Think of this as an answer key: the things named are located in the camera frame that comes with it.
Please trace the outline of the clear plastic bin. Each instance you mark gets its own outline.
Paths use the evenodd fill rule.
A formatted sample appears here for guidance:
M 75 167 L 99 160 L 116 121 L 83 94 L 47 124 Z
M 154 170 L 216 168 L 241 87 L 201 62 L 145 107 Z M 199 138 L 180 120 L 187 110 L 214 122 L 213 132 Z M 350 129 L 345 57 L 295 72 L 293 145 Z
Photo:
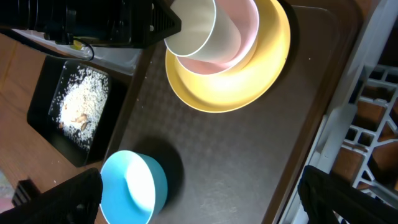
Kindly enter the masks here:
M 44 33 L 33 30 L 17 30 L 14 32 L 27 37 L 34 42 L 43 45 L 44 47 L 54 50 L 58 53 L 73 56 L 77 58 L 90 58 L 91 50 L 88 47 L 75 47 L 71 45 L 58 45 L 52 40 L 45 40 Z M 141 56 L 141 49 L 124 49 L 124 48 L 106 48 L 106 47 L 92 47 L 95 53 L 94 59 L 91 61 L 102 67 L 106 67 L 126 75 L 133 75 L 139 57 Z

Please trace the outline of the rice food waste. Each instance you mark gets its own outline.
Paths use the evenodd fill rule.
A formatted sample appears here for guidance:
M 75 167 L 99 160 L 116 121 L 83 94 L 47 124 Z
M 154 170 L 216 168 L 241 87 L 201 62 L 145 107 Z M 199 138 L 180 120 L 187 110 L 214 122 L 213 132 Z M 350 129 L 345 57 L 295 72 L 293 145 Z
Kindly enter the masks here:
M 80 149 L 89 151 L 110 89 L 107 73 L 86 65 L 64 65 L 50 105 L 50 121 Z

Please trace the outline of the yellow plate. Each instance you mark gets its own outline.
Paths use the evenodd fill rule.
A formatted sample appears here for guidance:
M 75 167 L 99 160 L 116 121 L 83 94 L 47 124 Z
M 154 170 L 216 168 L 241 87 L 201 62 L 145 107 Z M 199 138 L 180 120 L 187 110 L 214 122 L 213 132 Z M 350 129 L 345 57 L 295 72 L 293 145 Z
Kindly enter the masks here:
M 167 78 L 186 105 L 207 113 L 237 110 L 258 99 L 277 80 L 288 59 L 289 20 L 277 0 L 256 1 L 256 4 L 259 9 L 257 46 L 242 69 L 219 75 L 196 75 L 166 51 Z

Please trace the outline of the pink bowl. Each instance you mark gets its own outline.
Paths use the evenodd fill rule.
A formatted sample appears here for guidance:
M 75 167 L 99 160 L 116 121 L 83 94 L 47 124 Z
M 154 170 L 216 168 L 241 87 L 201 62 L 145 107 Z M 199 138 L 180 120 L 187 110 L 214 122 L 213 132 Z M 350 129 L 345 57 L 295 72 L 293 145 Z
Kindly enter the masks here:
M 226 72 L 238 66 L 245 66 L 244 58 L 251 56 L 251 49 L 257 44 L 259 32 L 259 11 L 253 0 L 215 0 L 229 15 L 241 34 L 241 45 L 238 53 L 229 62 L 210 63 L 176 55 L 179 64 L 188 71 L 199 75 L 213 75 Z

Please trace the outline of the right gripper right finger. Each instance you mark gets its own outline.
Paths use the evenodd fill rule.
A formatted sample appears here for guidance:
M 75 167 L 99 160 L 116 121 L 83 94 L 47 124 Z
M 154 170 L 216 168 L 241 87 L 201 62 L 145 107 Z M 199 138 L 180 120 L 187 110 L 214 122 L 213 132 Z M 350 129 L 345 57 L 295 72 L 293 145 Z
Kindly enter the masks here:
M 310 224 L 339 224 L 336 214 L 349 223 L 397 223 L 397 209 L 334 181 L 314 166 L 304 167 L 298 194 Z

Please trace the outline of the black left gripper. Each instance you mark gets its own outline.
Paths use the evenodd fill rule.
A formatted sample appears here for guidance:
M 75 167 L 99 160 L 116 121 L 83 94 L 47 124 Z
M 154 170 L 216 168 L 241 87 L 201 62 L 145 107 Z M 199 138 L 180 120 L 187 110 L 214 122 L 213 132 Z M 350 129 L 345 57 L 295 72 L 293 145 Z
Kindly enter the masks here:
M 1 0 L 1 28 L 34 30 L 46 40 L 71 45 L 132 47 L 126 1 Z M 135 48 L 144 49 L 181 31 L 182 22 L 164 0 L 135 1 Z

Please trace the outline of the cream paper cup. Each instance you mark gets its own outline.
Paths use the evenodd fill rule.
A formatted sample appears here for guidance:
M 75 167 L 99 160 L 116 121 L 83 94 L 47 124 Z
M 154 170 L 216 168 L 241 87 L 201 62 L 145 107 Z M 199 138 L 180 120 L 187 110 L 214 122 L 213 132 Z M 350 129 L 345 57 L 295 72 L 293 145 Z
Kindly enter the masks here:
M 182 22 L 181 31 L 165 39 L 174 55 L 225 63 L 238 53 L 241 34 L 215 0 L 175 0 L 171 10 Z

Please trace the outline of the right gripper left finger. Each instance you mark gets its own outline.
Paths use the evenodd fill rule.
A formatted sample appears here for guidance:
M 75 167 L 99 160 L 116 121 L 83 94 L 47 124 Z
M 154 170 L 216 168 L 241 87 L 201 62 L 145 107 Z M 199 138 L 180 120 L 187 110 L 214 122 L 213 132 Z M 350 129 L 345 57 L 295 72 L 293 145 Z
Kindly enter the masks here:
M 103 192 L 101 174 L 90 168 L 1 214 L 1 223 L 94 224 Z

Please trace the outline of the light blue bowl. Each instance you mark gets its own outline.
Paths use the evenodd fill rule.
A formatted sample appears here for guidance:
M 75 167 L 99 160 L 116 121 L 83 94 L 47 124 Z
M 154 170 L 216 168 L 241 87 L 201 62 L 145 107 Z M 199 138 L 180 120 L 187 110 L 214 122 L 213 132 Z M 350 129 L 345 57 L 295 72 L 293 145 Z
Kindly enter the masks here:
M 110 224 L 148 224 L 165 205 L 168 184 L 161 165 L 132 151 L 112 154 L 101 169 L 100 209 Z

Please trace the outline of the black plastic bin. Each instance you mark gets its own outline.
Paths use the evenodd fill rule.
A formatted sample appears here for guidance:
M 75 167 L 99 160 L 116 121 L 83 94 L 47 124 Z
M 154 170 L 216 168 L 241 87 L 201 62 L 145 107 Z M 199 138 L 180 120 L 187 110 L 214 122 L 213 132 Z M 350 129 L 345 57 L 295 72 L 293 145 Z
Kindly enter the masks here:
M 108 76 L 108 98 L 93 139 L 86 142 L 88 147 L 73 141 L 59 128 L 56 121 L 60 112 L 60 100 L 72 75 L 78 69 L 89 67 Z M 27 122 L 58 152 L 75 167 L 82 167 L 103 160 L 116 130 L 116 121 L 126 97 L 131 77 L 89 62 L 59 59 L 47 56 L 27 112 Z

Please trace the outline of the brown plastic serving tray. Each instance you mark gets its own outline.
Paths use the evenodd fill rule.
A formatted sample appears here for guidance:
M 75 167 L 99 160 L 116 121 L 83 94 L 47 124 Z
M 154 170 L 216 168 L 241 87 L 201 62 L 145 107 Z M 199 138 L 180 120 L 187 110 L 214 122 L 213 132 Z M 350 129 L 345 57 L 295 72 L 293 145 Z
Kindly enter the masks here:
M 244 108 L 197 111 L 169 85 L 159 43 L 127 99 L 120 149 L 164 168 L 169 196 L 153 223 L 261 223 L 271 198 L 308 151 L 363 17 L 354 1 L 282 1 L 292 29 L 276 82 Z

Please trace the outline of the grey dishwasher rack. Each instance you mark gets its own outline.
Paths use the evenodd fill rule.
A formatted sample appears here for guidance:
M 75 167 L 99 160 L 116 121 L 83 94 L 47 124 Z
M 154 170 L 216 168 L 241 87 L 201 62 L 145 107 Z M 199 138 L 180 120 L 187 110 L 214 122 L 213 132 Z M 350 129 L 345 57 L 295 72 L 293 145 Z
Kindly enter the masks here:
M 367 184 L 362 191 L 386 205 L 397 208 L 397 193 L 376 180 L 368 166 L 375 149 L 396 143 L 392 138 L 379 141 L 385 126 L 396 133 L 392 119 L 397 103 L 397 84 L 388 82 L 397 67 L 378 60 L 397 19 L 397 0 L 373 1 L 355 46 L 309 152 L 299 166 L 312 165 L 332 170 L 341 148 L 361 156 L 351 185 Z

